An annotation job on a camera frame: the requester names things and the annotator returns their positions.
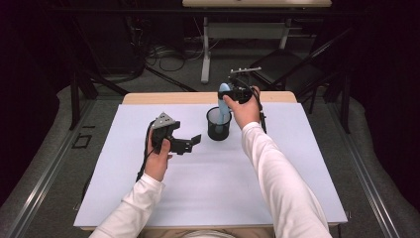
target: hand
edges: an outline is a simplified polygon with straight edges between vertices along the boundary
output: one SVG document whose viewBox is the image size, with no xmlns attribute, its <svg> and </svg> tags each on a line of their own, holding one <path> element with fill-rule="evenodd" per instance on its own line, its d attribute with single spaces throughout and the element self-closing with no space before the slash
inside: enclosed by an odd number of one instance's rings
<svg viewBox="0 0 420 238">
<path fill-rule="evenodd" d="M 168 139 L 163 139 L 161 143 L 160 153 L 157 154 L 153 152 L 154 148 L 152 147 L 152 132 L 149 133 L 148 139 L 148 160 L 146 161 L 145 166 L 145 173 L 148 176 L 156 179 L 158 181 L 162 181 L 164 177 L 164 173 L 167 169 L 167 160 L 172 158 L 172 155 L 169 155 L 170 150 L 170 141 Z"/>
<path fill-rule="evenodd" d="M 257 91 L 257 94 L 260 95 L 260 90 L 256 86 L 253 86 L 253 88 Z M 244 104 L 237 103 L 228 95 L 224 95 L 223 100 L 234 112 L 235 120 L 241 130 L 250 122 L 260 122 L 260 108 L 257 99 L 254 96 Z"/>
</svg>

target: pen holder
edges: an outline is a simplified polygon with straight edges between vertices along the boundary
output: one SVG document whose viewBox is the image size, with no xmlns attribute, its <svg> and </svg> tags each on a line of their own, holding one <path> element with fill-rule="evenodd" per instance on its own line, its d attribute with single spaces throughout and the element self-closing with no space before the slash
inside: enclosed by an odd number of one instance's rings
<svg viewBox="0 0 420 238">
<path fill-rule="evenodd" d="M 229 136 L 229 125 L 231 124 L 232 114 L 223 115 L 219 107 L 213 107 L 207 112 L 207 134 L 214 141 L 223 141 Z"/>
</svg>

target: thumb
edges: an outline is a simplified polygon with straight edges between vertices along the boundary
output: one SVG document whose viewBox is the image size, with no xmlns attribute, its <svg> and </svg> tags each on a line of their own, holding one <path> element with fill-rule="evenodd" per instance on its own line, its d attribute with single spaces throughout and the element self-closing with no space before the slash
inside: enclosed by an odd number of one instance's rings
<svg viewBox="0 0 420 238">
<path fill-rule="evenodd" d="M 234 108 L 238 105 L 232 98 L 228 95 L 223 96 L 223 100 L 225 101 L 226 105 L 230 107 L 232 110 L 235 110 Z"/>
<path fill-rule="evenodd" d="M 160 155 L 165 155 L 165 158 L 167 154 L 170 151 L 170 141 L 168 139 L 163 139 L 161 142 L 161 148 L 160 148 Z"/>
</svg>

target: white shirt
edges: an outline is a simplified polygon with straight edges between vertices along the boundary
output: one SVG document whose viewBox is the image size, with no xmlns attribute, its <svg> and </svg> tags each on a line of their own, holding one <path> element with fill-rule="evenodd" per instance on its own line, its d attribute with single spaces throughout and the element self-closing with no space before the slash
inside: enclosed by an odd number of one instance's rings
<svg viewBox="0 0 420 238">
<path fill-rule="evenodd" d="M 275 236 L 331 237 L 318 199 L 259 123 L 243 128 L 242 146 L 259 178 Z M 163 188 L 162 182 L 144 174 L 90 237 L 137 237 L 160 201 Z M 201 231 L 188 235 L 192 237 L 224 236 Z"/>
</svg>

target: black chair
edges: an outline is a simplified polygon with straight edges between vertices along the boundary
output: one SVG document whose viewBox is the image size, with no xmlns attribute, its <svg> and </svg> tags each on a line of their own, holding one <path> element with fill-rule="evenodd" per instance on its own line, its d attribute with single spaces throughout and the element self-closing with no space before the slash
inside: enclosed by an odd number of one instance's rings
<svg viewBox="0 0 420 238">
<path fill-rule="evenodd" d="M 325 70 L 317 66 L 314 63 L 315 59 L 330 50 L 352 31 L 351 28 L 347 29 L 304 59 L 290 51 L 277 49 L 252 63 L 251 68 L 261 67 L 262 69 L 251 71 L 250 74 L 266 86 L 263 90 L 291 91 L 296 98 L 307 95 L 312 91 L 312 94 L 302 101 L 304 103 L 312 98 L 309 109 L 309 113 L 312 113 L 317 88 L 340 74 L 338 69 Z"/>
</svg>

